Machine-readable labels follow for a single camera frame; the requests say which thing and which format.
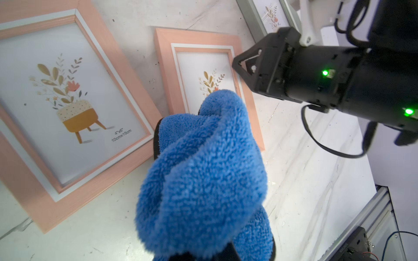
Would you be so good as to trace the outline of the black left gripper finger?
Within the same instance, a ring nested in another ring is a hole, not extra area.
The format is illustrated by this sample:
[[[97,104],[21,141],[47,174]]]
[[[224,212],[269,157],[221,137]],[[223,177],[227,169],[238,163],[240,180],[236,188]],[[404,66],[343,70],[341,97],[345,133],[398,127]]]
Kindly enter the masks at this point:
[[[169,261],[240,261],[234,244],[227,243],[222,250],[213,253],[191,253],[185,252],[182,254],[175,254],[168,258]]]

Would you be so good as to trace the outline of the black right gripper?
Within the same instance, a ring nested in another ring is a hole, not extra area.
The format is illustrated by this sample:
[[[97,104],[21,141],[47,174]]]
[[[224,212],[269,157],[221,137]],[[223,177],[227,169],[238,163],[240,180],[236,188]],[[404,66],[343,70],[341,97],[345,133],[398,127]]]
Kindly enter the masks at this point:
[[[303,47],[292,27],[270,33],[233,59],[254,93],[318,106],[338,106],[364,51],[341,46]]]

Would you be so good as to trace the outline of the pink picture frame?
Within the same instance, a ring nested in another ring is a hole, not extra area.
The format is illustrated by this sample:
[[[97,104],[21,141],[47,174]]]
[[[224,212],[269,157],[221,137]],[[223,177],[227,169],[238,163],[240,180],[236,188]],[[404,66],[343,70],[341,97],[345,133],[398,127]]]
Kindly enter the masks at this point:
[[[246,105],[253,136],[264,151],[252,92],[231,66],[242,53],[240,38],[167,28],[156,28],[154,37],[170,114],[197,114],[211,93],[233,91]]]
[[[1,181],[42,232],[151,158],[160,118],[90,1],[1,2]]]

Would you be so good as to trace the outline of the green picture frame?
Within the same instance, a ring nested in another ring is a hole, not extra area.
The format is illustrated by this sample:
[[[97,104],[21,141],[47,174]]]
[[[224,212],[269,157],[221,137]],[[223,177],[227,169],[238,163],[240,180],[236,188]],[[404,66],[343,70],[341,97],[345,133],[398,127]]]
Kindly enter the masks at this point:
[[[237,4],[256,42],[282,27],[293,27],[301,31],[299,15],[290,1],[237,0]]]

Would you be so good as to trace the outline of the blue microfibre cloth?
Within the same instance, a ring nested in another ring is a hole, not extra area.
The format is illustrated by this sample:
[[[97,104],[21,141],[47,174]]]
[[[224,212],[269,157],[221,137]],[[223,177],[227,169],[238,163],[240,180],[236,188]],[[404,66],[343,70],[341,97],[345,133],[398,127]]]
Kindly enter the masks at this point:
[[[272,261],[275,241],[263,208],[267,173],[243,101],[209,95],[199,113],[162,118],[154,163],[140,189],[136,229],[154,260],[220,251],[232,242],[241,261]]]

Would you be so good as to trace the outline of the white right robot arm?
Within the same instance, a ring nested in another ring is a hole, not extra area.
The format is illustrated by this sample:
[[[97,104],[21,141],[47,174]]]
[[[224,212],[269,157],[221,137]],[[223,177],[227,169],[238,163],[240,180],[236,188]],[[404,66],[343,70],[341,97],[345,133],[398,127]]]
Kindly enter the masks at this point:
[[[367,40],[353,32],[369,1],[358,1],[342,30],[350,47],[315,46],[284,27],[238,55],[232,67],[254,93],[321,113],[336,109],[399,132],[395,145],[418,140],[418,3],[380,1]]]

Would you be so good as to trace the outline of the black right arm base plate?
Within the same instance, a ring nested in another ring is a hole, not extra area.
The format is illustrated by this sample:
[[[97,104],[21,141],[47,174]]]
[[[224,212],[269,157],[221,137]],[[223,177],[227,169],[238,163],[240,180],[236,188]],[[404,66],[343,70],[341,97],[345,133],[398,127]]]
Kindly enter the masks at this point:
[[[368,245],[366,230],[357,227],[342,246],[329,259],[330,261],[378,261]]]

